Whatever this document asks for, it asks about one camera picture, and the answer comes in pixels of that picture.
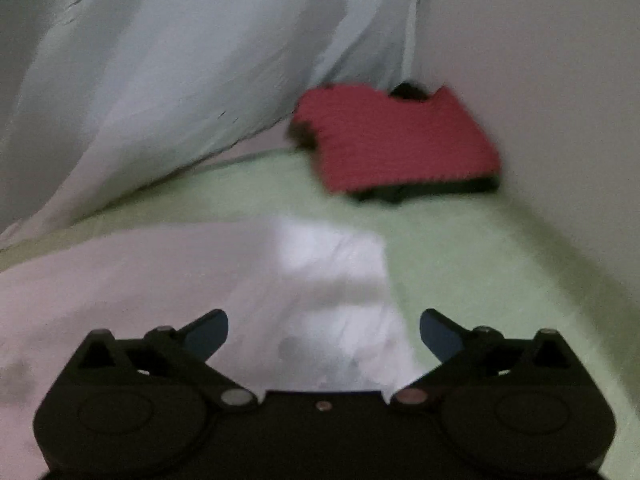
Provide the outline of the light blue carrot-print quilt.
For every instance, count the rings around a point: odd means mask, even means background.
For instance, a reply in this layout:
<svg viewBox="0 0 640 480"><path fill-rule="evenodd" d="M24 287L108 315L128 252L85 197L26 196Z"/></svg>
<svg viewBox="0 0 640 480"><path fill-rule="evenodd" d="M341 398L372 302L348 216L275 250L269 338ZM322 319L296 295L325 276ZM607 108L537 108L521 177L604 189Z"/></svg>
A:
<svg viewBox="0 0 640 480"><path fill-rule="evenodd" d="M1 0L1 243L410 72L416 0Z"/></svg>

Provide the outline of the green grid bed sheet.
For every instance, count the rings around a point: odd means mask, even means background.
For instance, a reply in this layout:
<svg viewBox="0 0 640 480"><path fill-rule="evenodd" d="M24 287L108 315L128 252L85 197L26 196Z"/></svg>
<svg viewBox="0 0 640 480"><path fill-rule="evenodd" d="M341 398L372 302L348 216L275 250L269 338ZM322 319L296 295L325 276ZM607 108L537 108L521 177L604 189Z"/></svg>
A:
<svg viewBox="0 0 640 480"><path fill-rule="evenodd" d="M6 249L1 274L120 231L272 217L382 237L393 300L423 373L436 364L418 334L427 308L510 337L527 338L541 327L559 330L616 416L605 474L638 477L638 304L527 210L499 195L360 204L323 192L305 155L271 152L153 185L68 229Z"/></svg>

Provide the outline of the white garment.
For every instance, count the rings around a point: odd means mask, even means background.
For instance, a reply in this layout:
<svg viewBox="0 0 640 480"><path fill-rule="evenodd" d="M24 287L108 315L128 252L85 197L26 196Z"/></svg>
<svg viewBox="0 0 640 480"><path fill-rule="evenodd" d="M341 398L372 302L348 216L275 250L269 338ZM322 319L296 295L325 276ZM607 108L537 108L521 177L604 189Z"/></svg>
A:
<svg viewBox="0 0 640 480"><path fill-rule="evenodd" d="M120 231L1 274L2 477L43 472L32 418L90 330L137 338L214 309L230 333L212 365L256 393L390 396L423 373L378 234L286 217Z"/></svg>

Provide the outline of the red and black folded garment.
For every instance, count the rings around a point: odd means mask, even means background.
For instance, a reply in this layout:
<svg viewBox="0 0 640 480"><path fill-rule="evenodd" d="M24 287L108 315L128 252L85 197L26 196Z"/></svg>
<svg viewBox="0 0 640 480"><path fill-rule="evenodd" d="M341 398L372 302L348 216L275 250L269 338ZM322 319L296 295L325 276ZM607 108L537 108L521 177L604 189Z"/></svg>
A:
<svg viewBox="0 0 640 480"><path fill-rule="evenodd" d="M311 154L329 193L360 202L492 193L500 185L495 144L446 87L314 88L296 103L288 137Z"/></svg>

